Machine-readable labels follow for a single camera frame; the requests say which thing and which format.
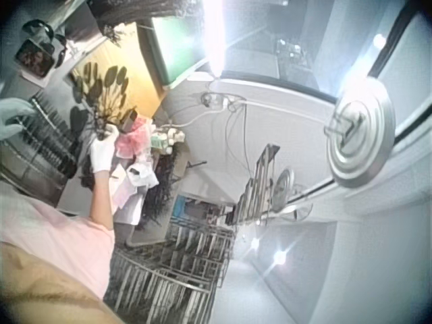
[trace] pink bag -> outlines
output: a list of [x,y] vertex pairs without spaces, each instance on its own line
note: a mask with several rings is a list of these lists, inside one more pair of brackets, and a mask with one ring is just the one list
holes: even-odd
[[122,159],[132,159],[151,148],[151,119],[137,117],[132,130],[127,134],[120,134],[115,147],[117,156]]

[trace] tan jacket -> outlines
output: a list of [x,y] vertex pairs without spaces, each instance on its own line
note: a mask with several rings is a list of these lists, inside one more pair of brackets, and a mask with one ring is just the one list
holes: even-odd
[[0,292],[18,323],[123,323],[63,271],[10,244],[0,249]]

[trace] gloved hand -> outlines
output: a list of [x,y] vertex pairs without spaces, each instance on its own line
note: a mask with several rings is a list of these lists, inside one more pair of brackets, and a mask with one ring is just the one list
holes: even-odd
[[94,140],[90,147],[90,159],[92,161],[93,173],[100,171],[109,171],[115,151],[115,140],[119,136],[119,131],[114,125],[107,125],[105,138]]
[[6,125],[9,119],[34,113],[32,105],[19,98],[0,99],[0,140],[5,140],[22,131],[20,124]]

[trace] headphones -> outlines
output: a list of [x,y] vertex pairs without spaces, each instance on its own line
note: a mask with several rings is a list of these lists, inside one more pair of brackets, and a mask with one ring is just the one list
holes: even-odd
[[22,30],[29,34],[30,36],[34,36],[38,33],[38,31],[43,28],[45,31],[45,34],[48,36],[49,43],[46,42],[40,42],[39,45],[49,54],[53,55],[55,51],[55,47],[52,44],[53,39],[57,39],[60,44],[63,45],[63,49],[59,53],[59,57],[57,59],[57,63],[55,64],[55,68],[57,69],[61,64],[63,64],[63,61],[65,59],[66,51],[67,51],[67,44],[66,38],[63,35],[60,34],[54,34],[53,28],[48,25],[46,22],[40,20],[40,19],[34,19],[29,22],[26,22],[24,25],[22,25]]

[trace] wire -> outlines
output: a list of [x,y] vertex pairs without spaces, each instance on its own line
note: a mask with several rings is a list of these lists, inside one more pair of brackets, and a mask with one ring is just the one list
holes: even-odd
[[[228,150],[228,153],[230,153],[231,154],[231,156],[234,158],[234,160],[236,160],[242,167],[243,167],[243,169],[245,169],[247,172],[249,172],[249,169],[247,169],[247,167],[243,164],[243,162],[241,162],[241,160],[239,160],[238,158],[237,158],[237,156],[231,151],[231,148],[230,148],[230,145],[228,144],[228,124],[230,123],[230,120],[231,120],[231,117],[233,116],[234,114],[232,113],[229,117],[228,117],[228,119],[227,119],[227,123],[226,123],[226,125],[225,125],[225,145],[226,145],[226,147],[227,147],[227,150]],[[234,123],[233,123],[233,126],[231,127],[231,131],[232,131],[232,129],[234,128],[234,125],[236,125],[236,122],[237,122],[237,119],[238,119],[238,116],[240,116],[240,114],[239,115],[237,115],[237,118],[236,118],[236,120],[234,120]]]
[[210,115],[210,114],[214,114],[214,113],[222,113],[227,109],[227,106],[223,105],[221,110],[216,110],[216,111],[206,111],[204,113],[202,113],[201,115],[196,116],[195,118],[192,118],[191,121],[189,121],[186,124],[181,124],[181,125],[173,125],[173,124],[165,124],[162,125],[160,128],[164,128],[164,127],[175,127],[175,128],[185,128],[188,127],[190,125],[192,125],[194,122],[196,122],[198,119],[200,119],[201,117],[204,117],[205,115]]
[[293,111],[284,110],[282,108],[273,107],[273,106],[270,106],[270,105],[266,105],[264,103],[256,103],[254,101],[247,101],[247,100],[239,100],[238,102],[242,103],[244,105],[252,105],[252,106],[256,106],[256,107],[261,107],[261,108],[266,108],[266,109],[278,111],[280,113],[286,113],[288,115],[295,115],[295,116],[298,116],[298,117],[309,119],[309,120],[311,120],[313,122],[317,122],[317,123],[320,123],[320,124],[324,124],[324,125],[326,124],[325,121],[320,120],[318,118],[314,118],[314,117],[305,115],[303,113],[296,113],[296,112],[293,112]]
[[246,159],[246,164],[248,165],[248,171],[250,177],[252,177],[252,171],[250,170],[250,164],[248,159],[248,152],[246,150],[246,120],[248,118],[248,105],[244,106],[244,123],[243,123],[243,150],[244,150],[244,157]]
[[191,108],[200,107],[201,105],[202,105],[201,103],[196,103],[194,105],[191,105],[191,106],[188,106],[188,107],[184,107],[183,109],[177,110],[171,116],[168,116],[168,120],[173,119],[173,117],[175,115],[178,115],[179,113],[181,113],[181,112],[183,112],[185,110],[188,110],[188,109],[191,109]]
[[[205,101],[205,97],[206,97],[206,96],[211,96],[211,95],[219,95],[219,96],[222,97],[222,109],[220,109],[220,110],[216,110],[216,111],[206,111],[206,112],[202,113],[201,115],[196,116],[195,118],[193,118],[191,121],[189,121],[189,122],[186,123],[186,124],[181,124],[181,125],[165,124],[165,125],[162,125],[160,128],[165,128],[165,127],[185,128],[185,127],[188,127],[188,126],[192,125],[195,121],[197,121],[198,119],[200,119],[201,117],[203,117],[203,116],[205,116],[205,115],[210,115],[210,114],[214,114],[214,113],[222,113],[222,112],[224,112],[224,111],[227,110],[227,109],[228,109],[229,111],[231,111],[231,112],[236,112],[236,111],[239,110],[240,108],[239,108],[239,107],[236,107],[235,104],[236,104],[236,103],[242,103],[242,101],[245,101],[245,100],[246,100],[244,97],[240,97],[240,96],[237,96],[237,95],[234,95],[234,94],[227,94],[227,93],[220,93],[220,92],[205,92],[205,93],[203,93],[203,94],[201,95],[201,104],[197,104],[197,105],[194,105],[194,106],[189,106],[189,107],[183,108],[182,110],[176,111],[176,112],[175,112],[175,113],[170,117],[170,119],[171,119],[174,115],[176,115],[177,113],[179,113],[179,112],[181,112],[181,111],[183,111],[183,110],[186,110],[186,109],[192,108],[192,107],[198,107],[198,106],[200,106],[200,105],[204,105],[204,106],[207,107],[207,105],[206,105],[207,101]],[[237,100],[234,100],[234,101],[231,101],[230,98],[229,98],[228,96],[237,97],[238,99],[237,99]]]

